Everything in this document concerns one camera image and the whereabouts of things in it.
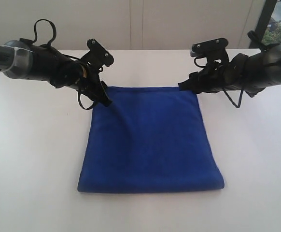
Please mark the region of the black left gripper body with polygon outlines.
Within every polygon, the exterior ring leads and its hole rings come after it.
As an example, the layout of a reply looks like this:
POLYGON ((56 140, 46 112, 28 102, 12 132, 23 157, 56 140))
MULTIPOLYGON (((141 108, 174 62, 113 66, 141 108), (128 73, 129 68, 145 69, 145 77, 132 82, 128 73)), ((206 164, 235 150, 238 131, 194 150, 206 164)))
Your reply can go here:
POLYGON ((96 101, 96 88, 99 82, 101 68, 96 68, 85 60, 86 54, 81 58, 64 55, 60 52, 52 53, 56 58, 56 65, 50 84, 55 88, 70 87, 96 101))

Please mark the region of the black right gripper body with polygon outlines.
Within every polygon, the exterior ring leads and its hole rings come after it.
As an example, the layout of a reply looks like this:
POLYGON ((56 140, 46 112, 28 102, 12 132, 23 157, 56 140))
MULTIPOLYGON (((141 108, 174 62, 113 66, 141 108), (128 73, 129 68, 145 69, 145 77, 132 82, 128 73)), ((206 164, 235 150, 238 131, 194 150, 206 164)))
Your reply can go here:
POLYGON ((202 70, 190 73, 188 78, 197 78, 202 84, 203 93, 247 92, 248 77, 243 74, 247 60, 248 56, 242 53, 232 60, 227 53, 201 55, 194 58, 194 63, 202 70))

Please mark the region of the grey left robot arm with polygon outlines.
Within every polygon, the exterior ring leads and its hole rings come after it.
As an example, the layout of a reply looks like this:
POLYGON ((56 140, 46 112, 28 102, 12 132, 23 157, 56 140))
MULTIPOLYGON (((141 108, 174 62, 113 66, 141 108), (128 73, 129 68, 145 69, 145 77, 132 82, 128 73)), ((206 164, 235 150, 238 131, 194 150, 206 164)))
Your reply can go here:
POLYGON ((55 88, 69 87, 78 96, 87 96, 94 108, 98 103, 109 106, 112 100, 99 74, 114 58, 97 40, 87 41, 89 51, 81 58, 62 54, 50 44, 33 45, 31 40, 12 40, 0 45, 0 73, 11 79, 48 82, 55 88))

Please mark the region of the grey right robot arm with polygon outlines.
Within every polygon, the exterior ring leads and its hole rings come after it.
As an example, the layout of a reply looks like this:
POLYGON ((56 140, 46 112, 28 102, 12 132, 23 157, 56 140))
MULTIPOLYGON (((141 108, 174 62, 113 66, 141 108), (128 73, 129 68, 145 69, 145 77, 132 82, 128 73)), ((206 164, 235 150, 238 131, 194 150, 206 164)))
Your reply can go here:
POLYGON ((178 84, 195 94, 243 91, 251 98, 267 87, 281 85, 281 44, 248 56, 237 54, 231 61, 209 62, 199 72, 178 84))

